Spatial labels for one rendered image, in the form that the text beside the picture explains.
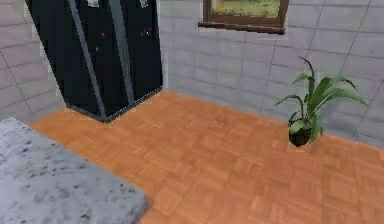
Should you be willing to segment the black fridge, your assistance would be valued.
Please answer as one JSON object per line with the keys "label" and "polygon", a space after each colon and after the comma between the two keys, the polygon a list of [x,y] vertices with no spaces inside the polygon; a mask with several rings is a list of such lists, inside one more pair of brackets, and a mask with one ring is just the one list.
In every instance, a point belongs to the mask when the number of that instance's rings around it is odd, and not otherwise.
{"label": "black fridge", "polygon": [[25,0],[66,106],[109,123],[162,90],[158,0]]}

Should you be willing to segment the brown framed window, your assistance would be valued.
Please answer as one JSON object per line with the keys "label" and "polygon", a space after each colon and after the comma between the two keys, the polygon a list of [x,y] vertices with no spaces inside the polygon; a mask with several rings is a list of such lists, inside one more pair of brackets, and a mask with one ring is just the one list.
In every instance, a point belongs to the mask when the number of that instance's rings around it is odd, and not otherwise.
{"label": "brown framed window", "polygon": [[203,0],[199,27],[283,35],[290,0]]}

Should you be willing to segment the green house plant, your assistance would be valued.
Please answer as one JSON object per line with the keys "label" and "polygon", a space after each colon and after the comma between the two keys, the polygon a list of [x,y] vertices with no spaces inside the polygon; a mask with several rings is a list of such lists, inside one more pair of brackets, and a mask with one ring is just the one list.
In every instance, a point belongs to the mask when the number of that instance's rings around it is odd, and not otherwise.
{"label": "green house plant", "polygon": [[308,92],[304,97],[297,94],[290,94],[281,98],[276,105],[280,105],[288,100],[297,100],[299,110],[294,112],[288,119],[288,139],[295,147],[302,147],[307,143],[313,143],[318,136],[322,136],[324,128],[321,123],[319,110],[328,102],[335,99],[349,99],[364,106],[367,103],[357,94],[356,85],[342,75],[325,76],[319,83],[316,83],[315,71],[312,63],[300,56],[309,67],[311,74],[300,74],[292,84],[307,80]]}

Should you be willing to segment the grey speckled stone worktop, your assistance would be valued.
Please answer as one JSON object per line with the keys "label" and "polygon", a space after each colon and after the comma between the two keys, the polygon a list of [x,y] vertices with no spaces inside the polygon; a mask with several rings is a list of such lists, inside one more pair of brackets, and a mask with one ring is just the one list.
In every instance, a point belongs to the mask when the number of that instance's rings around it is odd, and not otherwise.
{"label": "grey speckled stone worktop", "polygon": [[0,121],[0,224],[138,224],[146,193],[10,117]]}

